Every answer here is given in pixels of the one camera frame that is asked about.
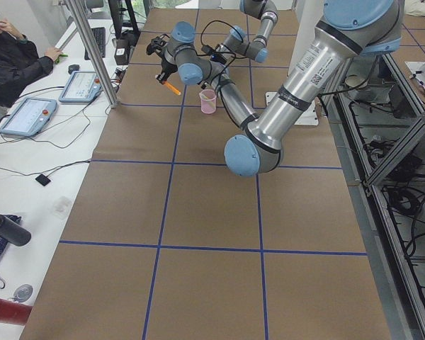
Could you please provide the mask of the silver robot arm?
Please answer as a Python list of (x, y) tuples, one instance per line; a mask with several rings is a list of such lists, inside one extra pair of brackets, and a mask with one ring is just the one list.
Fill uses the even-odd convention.
[(390, 53), (400, 46), (402, 1), (325, 1), (322, 7), (314, 40), (262, 113), (251, 108), (230, 79), (227, 61), (236, 56), (256, 62), (266, 59), (268, 39), (278, 22), (272, 1), (240, 4), (243, 13), (261, 22), (253, 40), (247, 40), (240, 28), (232, 27), (222, 44), (197, 52), (193, 26), (181, 21), (169, 35), (160, 35), (148, 44), (147, 53), (161, 58), (160, 83), (178, 73), (185, 85), (207, 84), (220, 97), (240, 129), (225, 145), (226, 164), (235, 174), (253, 176), (280, 164), (286, 132), (325, 90), (345, 60)]
[(200, 35), (202, 53), (222, 66), (237, 59), (262, 64), (268, 57), (268, 42), (278, 22), (278, 9), (273, 1), (240, 1), (239, 10), (259, 22), (258, 30), (251, 34), (239, 25), (229, 25), (229, 35), (215, 47), (203, 42)]

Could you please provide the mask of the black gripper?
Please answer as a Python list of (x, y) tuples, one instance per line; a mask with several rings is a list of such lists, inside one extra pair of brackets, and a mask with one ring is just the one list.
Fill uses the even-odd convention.
[(218, 62), (207, 61), (207, 75), (205, 83), (211, 87), (223, 87), (233, 84), (233, 80), (229, 76), (228, 66)]
[(173, 73), (177, 73), (177, 66), (168, 62), (166, 59), (162, 59), (161, 73), (156, 75), (156, 80), (165, 85)]

